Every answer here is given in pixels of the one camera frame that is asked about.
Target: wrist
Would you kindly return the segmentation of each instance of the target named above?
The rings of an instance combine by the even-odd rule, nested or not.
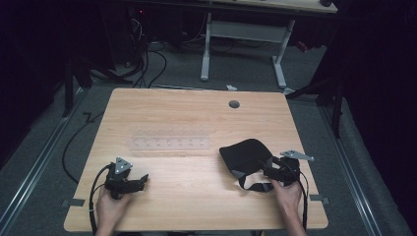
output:
[[[114,232],[114,226],[110,224],[99,224],[95,236],[111,236]]]
[[[298,217],[298,206],[296,205],[278,203],[278,208],[283,217]]]
[[[291,210],[281,215],[289,236],[307,235],[297,211]]]

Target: wooden table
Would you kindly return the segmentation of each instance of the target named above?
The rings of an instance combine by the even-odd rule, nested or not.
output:
[[[231,108],[231,100],[240,107]],[[90,231],[92,181],[116,156],[133,163],[129,179],[149,174],[145,190],[135,194],[118,230],[283,228],[273,193],[242,190],[219,153],[221,147],[251,138],[275,155],[289,149],[304,152],[281,93],[117,88],[74,196],[86,202],[70,207],[65,229]],[[300,162],[310,194],[317,195],[308,162]],[[105,174],[97,184],[103,183]],[[261,174],[254,175],[249,184],[260,178]],[[308,217],[308,228],[328,225],[321,202],[309,202]]]

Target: metal rail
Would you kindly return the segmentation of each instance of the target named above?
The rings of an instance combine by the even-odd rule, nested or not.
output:
[[[362,217],[362,220],[365,224],[365,227],[368,231],[369,235],[383,235],[378,225],[377,220],[374,217],[370,204],[368,202],[367,197],[365,196],[364,192],[362,191],[362,187],[359,184],[358,179],[356,178],[355,172],[350,165],[349,158],[347,157],[346,152],[341,144],[340,139],[338,139],[334,135],[334,131],[331,127],[331,116],[328,113],[326,107],[319,106],[319,112],[327,123],[326,127],[328,133],[333,140],[333,144],[337,150],[337,157],[339,158],[342,172],[346,178],[347,185],[349,186],[350,192],[352,193],[353,200],[355,201],[356,206],[358,207],[358,211]]]
[[[78,105],[84,100],[87,95],[86,90],[81,88],[77,91],[77,99],[74,108],[70,111],[68,116],[62,117],[57,127],[53,131],[52,135],[49,137],[46,145],[39,154],[36,162],[31,168],[29,174],[25,178],[15,197],[9,203],[7,209],[3,212],[0,218],[0,236],[8,235],[10,229],[12,228],[14,222],[16,221],[19,213],[22,211],[22,208],[25,206],[28,198],[30,197],[31,192],[36,186],[38,180],[42,176],[43,171],[46,168],[46,165],[49,163],[49,160],[52,158],[53,151],[61,138],[65,128],[67,127],[68,122],[71,120],[71,117],[75,113]]]

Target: wire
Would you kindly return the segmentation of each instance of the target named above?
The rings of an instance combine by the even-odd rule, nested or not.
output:
[[[148,70],[148,65],[149,65],[149,44],[147,45],[147,50],[146,50],[146,58],[147,58],[147,64],[145,65],[145,69],[144,67],[142,67],[142,74],[138,77],[138,79],[135,81],[135,83],[132,85],[132,88],[134,88],[139,82],[142,83],[142,81],[145,82],[145,73]]]
[[[137,24],[137,25],[136,25],[136,27],[135,27],[135,29],[133,29],[133,33],[134,33],[134,34],[136,34],[136,30],[137,30],[138,28],[140,28],[139,37],[138,37],[138,43],[137,43],[137,41],[135,40],[135,36],[134,36],[134,35],[132,35],[132,34],[130,33],[130,37],[132,38],[132,41],[133,41],[133,46],[134,46],[134,54],[135,54],[135,58],[134,58],[134,60],[136,60],[138,57],[139,57],[139,59],[138,59],[138,63],[137,63],[137,65],[136,65],[136,67],[135,67],[132,71],[127,72],[127,73],[125,73],[125,74],[120,75],[119,77],[121,77],[121,78],[127,78],[127,77],[131,77],[131,76],[136,75],[139,71],[141,71],[141,70],[142,70],[142,67],[143,67],[143,65],[144,65],[144,64],[143,64],[143,59],[142,59],[142,57],[141,57],[140,55],[138,56],[138,54],[140,53],[140,50],[139,50],[139,48],[138,48],[138,46],[137,46],[137,45],[139,45],[139,44],[140,44],[140,42],[141,42],[142,33],[143,33],[143,28],[142,28],[141,23],[140,23],[139,21],[137,21],[136,19],[131,19],[131,21],[134,21],[134,22]],[[92,77],[97,78],[97,79],[101,79],[101,80],[107,80],[107,79],[108,79],[108,77],[98,75],[98,74],[96,74],[96,73],[95,73],[95,72],[93,72],[93,71],[89,71],[89,74],[90,74]]]
[[[97,183],[98,178],[104,172],[106,169],[110,169],[111,164],[108,164],[104,166],[95,176],[94,182],[91,186],[91,191],[89,192],[89,222],[91,223],[91,229],[92,229],[92,235],[95,235],[97,232],[97,225],[95,224],[95,216],[94,216],[94,203],[92,202],[92,197],[94,196],[95,191],[97,190],[95,188],[95,184]]]
[[[196,42],[198,42],[197,40],[195,40],[194,42],[188,42],[188,43],[184,43],[183,45],[185,46],[185,47],[187,47],[187,48],[191,48],[191,49],[200,49],[200,48],[202,48],[202,47],[204,47],[205,46],[205,43],[203,42],[203,43],[199,43],[197,46],[191,46],[190,44],[192,44],[192,43],[196,43]]]
[[[74,181],[74,183],[76,183],[76,184],[79,184],[79,181],[68,171],[67,165],[65,164],[65,155],[67,153],[68,147],[70,146],[70,144],[74,140],[74,138],[77,136],[77,134],[79,134],[88,124],[94,122],[95,119],[97,119],[102,114],[104,114],[104,111],[102,111],[98,115],[94,116],[91,120],[88,120],[86,124],[84,124],[81,128],[79,128],[77,130],[77,132],[71,137],[70,141],[67,143],[67,145],[64,148],[64,152],[62,153],[62,157],[61,157],[62,168],[64,169],[64,172],[67,174],[67,176],[70,177],[70,179],[72,181]]]
[[[230,42],[229,48],[227,48],[225,50],[216,50],[216,49],[213,48],[214,47],[214,45],[213,45],[213,46],[210,47],[210,50],[211,51],[213,51],[213,52],[219,52],[219,53],[226,53],[226,52],[229,52],[230,50],[232,50],[234,48],[234,46],[235,46],[235,40],[233,40],[233,39],[229,39],[229,38],[217,38],[217,42],[219,42],[219,41],[226,41],[226,42],[229,41]]]
[[[194,42],[194,41],[198,41],[198,40],[201,40],[201,39],[205,38],[205,36],[202,36],[200,38],[197,38],[197,37],[199,37],[202,34],[203,28],[205,27],[205,22],[207,20],[207,16],[208,16],[208,14],[205,13],[205,17],[203,18],[202,26],[200,27],[200,30],[197,33],[197,35],[193,39],[190,39],[188,41],[183,41],[183,43]]]
[[[307,193],[306,193],[306,190],[304,189],[304,186],[301,183],[300,178],[297,177],[296,171],[293,170],[291,168],[291,166],[289,166],[289,164],[287,164],[285,162],[281,162],[281,163],[284,164],[285,167],[287,167],[287,169],[289,169],[291,175],[294,178],[297,179],[297,182],[300,185],[301,191],[303,192],[303,196],[304,196],[304,198],[303,198],[303,200],[304,200],[304,205],[303,205],[303,207],[304,207],[304,209],[303,209],[303,228],[304,228],[304,230],[307,230],[307,210],[308,210],[308,198],[307,198],[307,196],[308,196],[308,193],[309,193],[309,182],[307,181],[307,177],[304,175],[304,173],[300,171],[300,174],[302,174],[304,176],[305,180],[306,180],[306,185],[307,185]]]
[[[260,42],[260,43],[258,43],[256,45],[251,45],[251,44],[243,43],[241,41],[242,40],[235,40],[235,43],[238,44],[238,45],[240,45],[240,46],[252,47],[252,48],[259,48],[259,47],[268,46],[268,45],[271,45],[272,44],[272,42],[263,41],[263,42]]]
[[[96,192],[96,191],[97,191],[97,190],[98,190],[101,186],[104,186],[104,184],[100,184],[100,185],[98,185],[98,186],[97,186],[97,188],[95,188],[95,189],[94,189],[94,192],[93,192],[93,193],[95,194],[95,192]]]
[[[149,85],[148,85],[148,89],[150,89],[150,87],[152,86],[153,82],[154,82],[154,81],[156,81],[156,79],[157,79],[160,75],[162,75],[162,73],[163,73],[163,72],[165,71],[165,69],[166,69],[166,64],[167,64],[166,58],[165,58],[162,54],[160,54],[160,53],[159,53],[159,52],[157,52],[157,51],[154,51],[153,53],[156,53],[156,54],[158,54],[159,56],[161,56],[161,57],[162,57],[162,59],[163,59],[163,61],[164,61],[164,65],[163,65],[162,70],[159,72],[159,74],[158,74],[155,78],[153,78],[153,80],[151,80],[151,81],[150,81],[150,83],[149,83]]]

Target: gray carpet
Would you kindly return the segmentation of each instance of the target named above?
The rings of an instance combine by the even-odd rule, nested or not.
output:
[[[161,45],[156,44],[152,47],[157,49]],[[306,86],[325,51],[325,48],[320,48],[302,53],[296,48],[289,47],[282,61],[288,87],[299,89]],[[238,90],[282,92],[282,89],[277,86],[274,70],[268,57],[243,55],[239,48],[233,48],[227,53],[213,52],[209,80],[201,82],[201,48],[179,50],[166,46],[159,52],[166,57],[168,63],[164,73],[154,82],[157,87],[226,90],[226,85],[232,85]],[[156,76],[162,67],[163,59],[155,53],[150,53],[147,82]],[[126,69],[119,68],[118,73],[124,70]],[[68,211],[63,203],[72,199],[77,186],[64,173],[61,156],[71,137],[86,124],[87,115],[84,113],[89,112],[94,116],[102,112],[112,90],[118,87],[122,86],[109,81],[94,80],[93,87],[74,112],[62,138],[57,141],[51,159],[7,235],[90,235],[90,233],[69,233],[63,228]],[[311,95],[305,95],[288,100],[304,150],[316,159],[311,163],[311,168],[319,192],[328,200],[325,204],[328,227],[323,230],[308,230],[308,234],[368,235],[366,224],[355,204],[346,178],[341,174],[342,167],[331,133],[327,129],[328,124],[323,119],[321,108],[316,106],[312,98]],[[63,111],[64,92],[61,88],[55,95],[55,102],[32,125],[28,136],[0,172],[1,179],[7,180],[0,182],[1,212],[6,211],[24,182],[49,136],[60,122]],[[68,147],[67,167],[77,179],[83,171],[99,123],[100,119],[97,119],[94,123],[87,125]],[[340,132],[344,150],[369,200],[382,235],[411,235],[363,146],[346,103],[343,106]],[[208,233],[250,235],[247,231],[201,232],[202,235]],[[267,235],[285,235],[285,231],[271,230],[267,232]]]

